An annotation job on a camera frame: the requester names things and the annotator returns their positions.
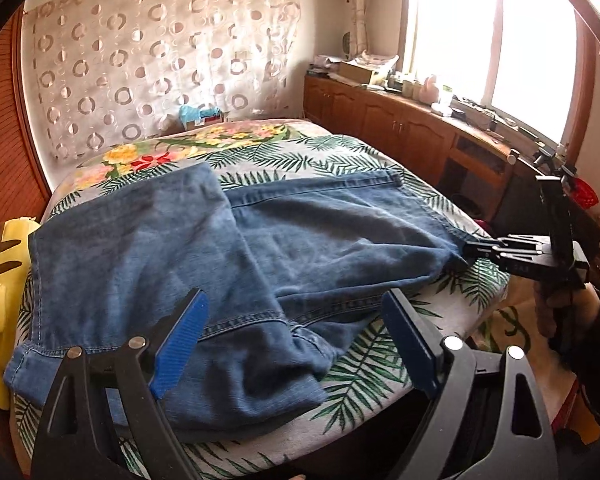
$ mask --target window pane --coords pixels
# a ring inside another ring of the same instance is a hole
[[[431,74],[458,95],[480,101],[484,94],[496,0],[418,0],[413,66],[418,78]]]
[[[576,21],[568,0],[504,0],[494,107],[560,142],[575,65]]]

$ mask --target stuffed animal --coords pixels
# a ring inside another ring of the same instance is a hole
[[[10,393],[2,375],[15,340],[20,301],[31,259],[29,234],[40,225],[31,218],[17,218],[0,224],[0,408],[8,410]]]

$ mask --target red plastic basket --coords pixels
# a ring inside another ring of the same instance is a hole
[[[589,209],[600,202],[600,199],[596,195],[596,192],[593,191],[593,188],[578,177],[573,179],[573,191],[571,192],[571,197],[583,209]]]

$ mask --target blue denim jeans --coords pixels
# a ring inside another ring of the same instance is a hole
[[[116,348],[198,286],[210,317],[162,400],[167,418],[183,442],[267,433],[323,402],[320,379],[382,292],[460,269],[469,237],[390,171],[226,193],[206,164],[145,180],[30,236],[31,338],[4,379],[42,405],[68,348]],[[120,398],[109,401],[122,430]]]

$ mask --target human hand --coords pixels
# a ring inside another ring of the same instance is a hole
[[[577,290],[561,288],[548,298],[544,298],[542,296],[542,283],[535,282],[534,297],[536,299],[538,332],[546,338],[552,338],[555,335],[554,310],[556,308],[564,308],[570,304],[574,306],[574,337],[576,342],[584,338],[600,311],[600,298],[596,293],[596,289],[590,283],[587,283],[585,288]]]

